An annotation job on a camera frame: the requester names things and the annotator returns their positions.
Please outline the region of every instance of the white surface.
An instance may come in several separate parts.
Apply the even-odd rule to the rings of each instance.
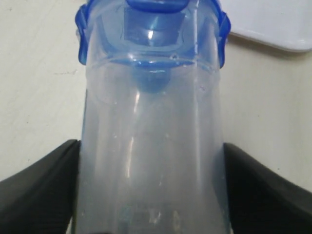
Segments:
[[[0,1],[0,180],[80,138],[82,0]],[[221,70],[224,137],[312,191],[312,55],[230,43]]]
[[[221,0],[232,33],[289,51],[312,49],[311,0]]]

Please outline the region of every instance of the table surface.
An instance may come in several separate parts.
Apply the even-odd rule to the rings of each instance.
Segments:
[[[74,15],[83,0],[0,1],[0,180],[80,138],[85,70]],[[223,135],[312,191],[312,53],[230,37]]]

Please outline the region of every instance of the plastic container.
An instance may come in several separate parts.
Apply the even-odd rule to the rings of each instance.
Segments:
[[[76,234],[228,234],[215,0],[94,0],[77,13],[87,92]]]

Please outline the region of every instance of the blue plastic lid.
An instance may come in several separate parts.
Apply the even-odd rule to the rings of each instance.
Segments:
[[[89,0],[78,10],[75,22],[80,34],[80,48],[79,48],[79,61],[81,64],[86,64],[88,53],[88,39],[85,35],[85,31],[88,26],[89,16],[92,10],[102,0]],[[151,13],[177,13],[186,8],[191,0],[125,0],[132,8]],[[222,11],[218,0],[201,0],[212,6],[214,13],[218,19],[219,24],[219,37],[218,40],[218,57],[220,67],[223,67],[225,62],[225,43],[227,36],[231,29],[231,23],[226,13]]]

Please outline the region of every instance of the clear plastic container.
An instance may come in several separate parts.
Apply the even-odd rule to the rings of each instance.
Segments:
[[[77,14],[87,92],[73,233],[230,232],[218,94],[230,25],[215,1],[166,1]]]

